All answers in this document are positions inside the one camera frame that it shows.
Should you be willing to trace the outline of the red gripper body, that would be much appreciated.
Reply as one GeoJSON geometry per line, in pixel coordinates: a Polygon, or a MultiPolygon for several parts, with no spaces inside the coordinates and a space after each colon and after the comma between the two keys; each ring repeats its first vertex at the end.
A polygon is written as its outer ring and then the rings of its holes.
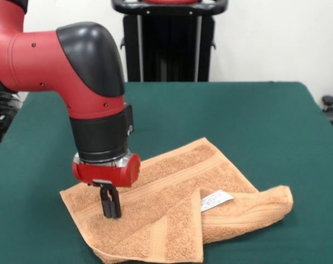
{"type": "Polygon", "coordinates": [[[141,160],[136,153],[105,163],[85,163],[76,153],[73,159],[73,173],[77,180],[91,185],[112,184],[117,187],[131,187],[138,179],[141,160]]]}

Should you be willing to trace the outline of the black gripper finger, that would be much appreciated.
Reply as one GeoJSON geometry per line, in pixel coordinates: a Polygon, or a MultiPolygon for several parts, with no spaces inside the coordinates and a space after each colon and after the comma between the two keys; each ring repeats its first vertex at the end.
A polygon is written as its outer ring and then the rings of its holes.
{"type": "Polygon", "coordinates": [[[112,203],[111,203],[112,217],[114,219],[118,219],[121,217],[121,207],[120,207],[119,193],[117,189],[112,188],[110,190],[110,195],[112,197],[112,203]]]}
{"type": "Polygon", "coordinates": [[[113,218],[113,197],[111,190],[106,186],[100,187],[100,198],[104,216],[106,218],[113,218]]]}

